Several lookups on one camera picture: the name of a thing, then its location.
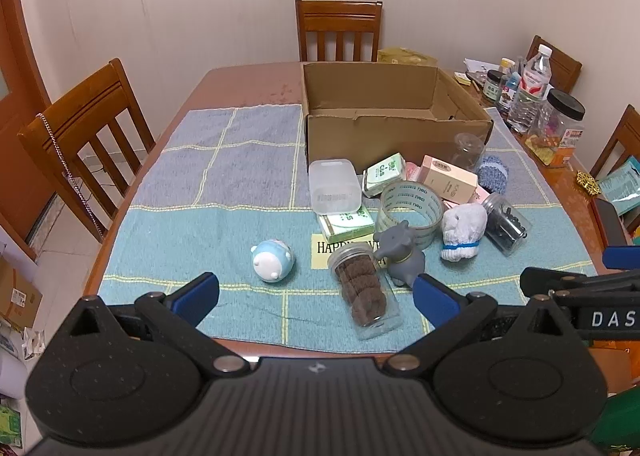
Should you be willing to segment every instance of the tiled floor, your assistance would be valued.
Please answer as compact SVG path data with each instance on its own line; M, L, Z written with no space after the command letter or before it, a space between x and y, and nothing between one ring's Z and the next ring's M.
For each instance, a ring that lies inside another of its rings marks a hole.
M133 174L129 166L127 164L117 165L127 182L131 182ZM90 167L92 172L98 171L98 169L100 169L99 166ZM113 186L111 179L101 170L95 172L94 176L113 202L119 205L122 197ZM82 194L88 194L86 188L81 187L81 191ZM106 221L106 214L94 198L90 198L89 206L103 223L107 226L110 224ZM34 285L42 292L42 302L38 309L34 329L44 330L47 341L52 338L63 319L82 295L84 284L99 249L100 243L65 206L58 215L38 255L36 260L38 270L33 281ZM19 336L17 339L12 338L12 340L16 345L19 345ZM35 363L36 360L26 362L29 371ZM26 452L40 440L40 433L24 400L12 401L8 405L20 411L23 445Z

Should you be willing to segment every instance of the blue tablecloth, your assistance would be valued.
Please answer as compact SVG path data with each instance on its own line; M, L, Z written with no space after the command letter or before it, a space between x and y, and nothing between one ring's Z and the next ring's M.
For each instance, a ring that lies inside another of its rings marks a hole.
M502 255L487 238L479 255L440 259L442 238L425 250L426 271L460 293L486 292L502 304L525 301L526 266L593 275L574 225L534 162L495 110L488 152L509 167L506 197L533 224L527 245ZM328 270L312 270L310 208L300 105L194 110L186 114L140 184L124 217L99 295L124 304L152 290L170 293L204 271L216 274L218 306L199 329L235 340L329 352L394 352L430 330L409 289L395 288L403 324L378 338L356 338ZM296 264L280 284L262 282L250 248L276 238Z

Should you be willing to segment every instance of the chair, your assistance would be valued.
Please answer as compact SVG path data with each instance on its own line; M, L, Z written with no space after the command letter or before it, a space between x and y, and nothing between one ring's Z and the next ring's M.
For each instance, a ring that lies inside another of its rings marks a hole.
M582 63L572 59L563 51L542 39L539 35L533 38L531 48L529 48L529 53L527 53L527 60L538 53L538 46L541 44L549 46L549 48L553 50L549 58L552 73L551 85L565 93L571 93L571 90L574 89L575 81L578 80L578 75L580 75Z
M118 210L117 206L80 160L78 152L89 144L102 162L104 171L113 180L118 192L124 196L129 185L97 136L98 131L108 126L135 174L140 169L140 161L116 120L116 116L124 110L129 111L146 152L151 152L156 143L142 116L122 63L120 59L114 59L44 111L44 116L72 175L82 179L112 220ZM43 121L36 117L33 122L20 130L18 138L36 166L71 211L89 232L102 242L107 228L95 217L98 224L98 230L96 229L90 214L64 177L62 164Z
M378 39L382 1L302 1L296 0L300 61L306 62L306 32L318 33L318 60L326 60L325 33L335 32L335 59L344 60L344 33L353 32L353 60L360 61L362 34L372 33L371 61L378 59Z
M618 126L593 165L591 175L594 178L600 173L618 143L622 144L625 149L609 172L619 168L631 155L640 159L640 114L631 105L626 107ZM640 227L640 216L631 221L626 229L632 234L638 227Z

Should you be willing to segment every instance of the metal chain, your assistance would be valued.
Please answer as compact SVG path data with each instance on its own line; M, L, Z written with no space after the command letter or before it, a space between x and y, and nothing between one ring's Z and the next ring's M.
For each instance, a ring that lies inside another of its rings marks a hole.
M84 205L84 208L89 213L89 217L91 218L91 221L94 222L95 229L98 231L98 234L100 235L100 237L102 239L104 239L104 236L102 235L102 230L100 229L100 226L98 225L98 221L95 218L94 212L91 210L91 207L89 207L89 204L84 199L84 196L82 196L82 193L80 192L80 188L78 187L78 184L76 183L76 179L71 174L71 171L69 171L69 167L66 164L64 157L62 156L62 152L60 151L60 147L58 146L58 141L56 140L56 137L53 136L53 132L51 131L51 127L49 126L49 123L47 122L47 119L45 118L45 116L42 113L38 113L37 116L40 117L40 119L42 120L42 123L44 124L44 127L47 129L47 132L49 133L49 137L51 138L51 142L53 143L53 147L56 149L56 153L58 154L58 158L60 159L60 162L62 163L62 167L65 168L64 176L65 176L66 180L70 183L71 187L73 187L74 191L76 192L76 194L80 198L80 201Z

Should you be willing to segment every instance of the table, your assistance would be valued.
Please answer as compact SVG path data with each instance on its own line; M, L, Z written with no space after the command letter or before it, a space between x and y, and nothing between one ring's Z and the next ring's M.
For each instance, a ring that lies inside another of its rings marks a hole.
M475 98L480 95L473 89L469 92ZM144 175L160 156L170 135L178 126L185 114L194 109L212 107L241 107L258 104L299 104L301 100L300 63L280 63L247 65L230 68L220 68L208 72L200 81L196 89L178 111L171 124L158 139L155 149L145 160L136 179L127 192L113 224L108 231L104 243L100 248L92 272L89 276L84 293L97 293L104 271L109 261L111 250L116 239L118 228L129 209L131 201ZM482 105L489 105L487 100ZM581 239L587 246L588 253L600 273L604 268L600 261L602 248L598 242L598 233L588 213L586 195L573 183L574 173L568 168L548 169L538 164L548 184L558 196L565 211L578 229ZM317 352L309 352L284 346L257 344L241 341L220 340L220 343L243 356L303 356L317 357ZM322 354L321 356L340 356L337 354Z

